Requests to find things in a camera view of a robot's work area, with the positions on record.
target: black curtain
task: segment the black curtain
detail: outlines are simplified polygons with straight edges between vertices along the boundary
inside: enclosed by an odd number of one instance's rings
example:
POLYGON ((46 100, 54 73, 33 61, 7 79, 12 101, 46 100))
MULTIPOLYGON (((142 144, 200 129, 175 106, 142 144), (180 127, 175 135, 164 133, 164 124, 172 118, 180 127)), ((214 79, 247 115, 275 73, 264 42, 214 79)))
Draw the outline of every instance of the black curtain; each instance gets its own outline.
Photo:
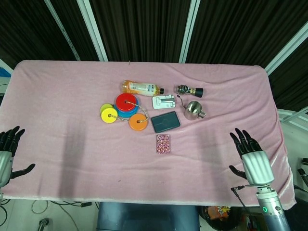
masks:
POLYGON ((76 0, 51 0, 69 38, 82 61, 98 61, 98 56, 76 0))
POLYGON ((186 62, 266 67, 307 21, 307 0, 201 0, 186 62))
POLYGON ((0 58, 11 68, 25 59, 76 60, 44 1, 0 1, 0 58))
POLYGON ((277 108, 299 111, 308 106, 308 39, 269 76, 277 108))
POLYGON ((190 0, 92 0, 109 61, 175 62, 190 0))

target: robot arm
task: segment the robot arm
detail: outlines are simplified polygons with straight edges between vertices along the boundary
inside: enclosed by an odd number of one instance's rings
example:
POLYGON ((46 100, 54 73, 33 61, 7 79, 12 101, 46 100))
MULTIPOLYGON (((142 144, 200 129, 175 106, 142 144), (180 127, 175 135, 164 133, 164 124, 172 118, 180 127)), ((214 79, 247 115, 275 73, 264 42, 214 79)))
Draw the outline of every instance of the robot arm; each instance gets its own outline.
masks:
MULTIPOLYGON (((25 132, 19 130, 19 126, 7 132, 0 133, 0 189, 7 185, 10 179, 22 176, 30 172, 35 164, 30 164, 26 169, 13 172, 13 161, 20 137, 25 132)), ((3 194, 0 192, 0 204, 3 194)))
MULTIPOLYGON (((235 175, 247 179, 249 182, 247 186, 257 187, 257 199, 269 230, 290 231, 278 194, 269 185, 275 178, 266 153, 261 149, 258 142, 250 137, 248 132, 245 130, 241 132, 237 128, 235 131, 239 139, 233 133, 230 133, 230 135, 242 159, 245 172, 237 170, 232 165, 229 166, 230 170, 235 175)), ((236 191, 244 187, 234 187, 231 190, 238 197, 236 191)))

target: small bottle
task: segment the small bottle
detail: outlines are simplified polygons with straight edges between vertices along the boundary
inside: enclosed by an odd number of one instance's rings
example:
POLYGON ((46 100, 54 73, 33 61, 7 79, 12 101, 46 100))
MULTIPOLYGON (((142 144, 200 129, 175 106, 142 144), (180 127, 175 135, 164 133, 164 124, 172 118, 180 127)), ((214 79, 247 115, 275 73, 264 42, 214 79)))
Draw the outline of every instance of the small bottle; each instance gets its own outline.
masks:
POLYGON ((130 94, 156 96, 159 94, 164 94, 165 90, 152 83, 137 83, 134 81, 125 80, 122 84, 122 91, 130 94))

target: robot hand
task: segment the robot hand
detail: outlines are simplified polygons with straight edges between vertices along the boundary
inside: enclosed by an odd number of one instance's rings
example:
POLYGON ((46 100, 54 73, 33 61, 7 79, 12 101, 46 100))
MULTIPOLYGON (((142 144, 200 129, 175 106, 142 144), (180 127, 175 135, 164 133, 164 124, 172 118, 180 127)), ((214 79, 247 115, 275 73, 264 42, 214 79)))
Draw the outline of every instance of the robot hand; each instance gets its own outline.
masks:
POLYGON ((10 179, 22 176, 30 172, 35 164, 30 164, 24 170, 12 172, 13 159, 17 150, 20 137, 25 132, 19 130, 19 126, 7 132, 0 133, 0 188, 8 184, 10 179))
POLYGON ((241 132, 237 128, 235 131, 239 139, 232 132, 230 135, 242 159, 245 172, 237 170, 233 165, 229 166, 231 171, 235 175, 247 179, 253 185, 271 183, 274 180, 274 175, 266 153, 261 149, 258 142, 251 138, 247 131, 243 130, 241 132))

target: pink cloth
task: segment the pink cloth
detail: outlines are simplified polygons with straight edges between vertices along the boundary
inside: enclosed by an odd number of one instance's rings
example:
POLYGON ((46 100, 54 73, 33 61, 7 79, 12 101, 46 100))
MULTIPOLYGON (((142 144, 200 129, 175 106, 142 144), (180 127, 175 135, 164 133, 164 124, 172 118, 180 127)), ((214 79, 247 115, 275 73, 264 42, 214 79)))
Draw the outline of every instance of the pink cloth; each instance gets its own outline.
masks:
MULTIPOLYGON (((153 204, 240 205, 230 187, 247 184, 229 165, 243 169, 229 132, 246 129, 266 151, 272 186, 285 209, 295 204, 293 178, 266 72, 259 66, 23 61, 14 70, 0 108, 0 130, 25 128, 14 170, 26 176, 3 188, 7 197, 153 204), (100 106, 114 103, 123 80, 150 82, 174 94, 174 85, 204 88, 204 119, 187 120, 180 101, 155 110, 136 95, 150 117, 176 111, 172 154, 157 154, 152 123, 141 132, 127 122, 106 124, 100 106)), ((256 189, 239 191, 257 205, 256 189)))

